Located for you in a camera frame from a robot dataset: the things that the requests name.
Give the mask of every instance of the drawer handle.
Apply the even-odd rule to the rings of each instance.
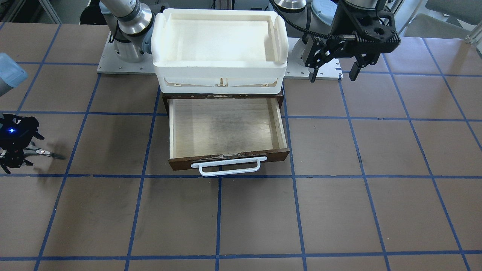
[[[239,174],[257,171],[261,167],[261,161],[266,161],[268,158],[266,156],[261,157],[251,157],[251,158],[241,158],[241,159],[231,159],[231,160],[221,160],[221,161],[209,161],[202,163],[194,163],[191,165],[192,168],[199,168],[199,173],[204,177],[228,175],[228,174]],[[217,166],[217,165],[229,165],[229,164],[242,164],[256,162],[255,167],[241,168],[241,169],[231,169],[231,170],[221,170],[214,172],[204,172],[203,167]]]

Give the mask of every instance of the white mounting plate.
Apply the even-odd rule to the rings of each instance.
[[[309,76],[308,68],[298,64],[294,59],[295,56],[292,54],[293,47],[298,40],[299,38],[288,38],[288,43],[290,44],[288,67],[284,75],[288,79],[307,79]],[[316,80],[338,80],[340,78],[343,78],[343,72],[341,71],[340,62],[335,58],[319,68]]]
[[[143,61],[137,63],[125,62],[117,57],[114,44],[106,41],[104,51],[99,60],[97,73],[105,74],[156,74],[152,64],[152,55],[146,54]]]

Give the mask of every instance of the drawer front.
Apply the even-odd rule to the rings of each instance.
[[[284,161],[290,152],[276,98],[170,99],[169,104],[173,170],[255,157]]]

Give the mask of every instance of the open drawer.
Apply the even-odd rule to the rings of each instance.
[[[284,161],[290,152],[275,98],[170,99],[169,116],[173,170],[199,168],[203,176],[247,173],[261,162]],[[251,162],[256,166],[203,171]]]

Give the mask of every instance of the gray chair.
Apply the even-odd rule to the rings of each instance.
[[[427,0],[425,7],[429,10],[449,15],[471,25],[477,25],[482,21],[482,0]],[[455,24],[438,20],[426,14],[418,13],[413,21],[408,24],[404,36],[463,39],[469,34],[469,30],[463,29]]]

